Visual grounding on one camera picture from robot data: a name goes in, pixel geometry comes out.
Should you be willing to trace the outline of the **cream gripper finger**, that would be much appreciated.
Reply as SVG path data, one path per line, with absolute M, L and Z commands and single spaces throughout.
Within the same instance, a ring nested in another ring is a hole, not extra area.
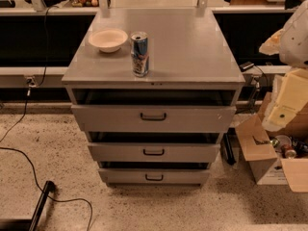
M 272 34 L 265 42 L 259 47 L 259 52 L 265 55 L 275 55 L 280 53 L 280 40 L 283 30 L 280 29 Z
M 270 103 L 262 125 L 277 132 L 285 128 L 308 103 L 308 70 L 292 68 L 284 76 L 276 75 L 272 83 Z

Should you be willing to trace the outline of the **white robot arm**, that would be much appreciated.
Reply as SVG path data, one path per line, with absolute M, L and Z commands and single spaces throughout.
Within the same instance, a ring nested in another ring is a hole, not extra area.
M 283 77 L 275 77 L 271 101 L 262 121 L 267 131 L 285 128 L 308 103 L 308 1 L 305 0 L 259 48 L 265 55 L 278 54 L 291 67 Z

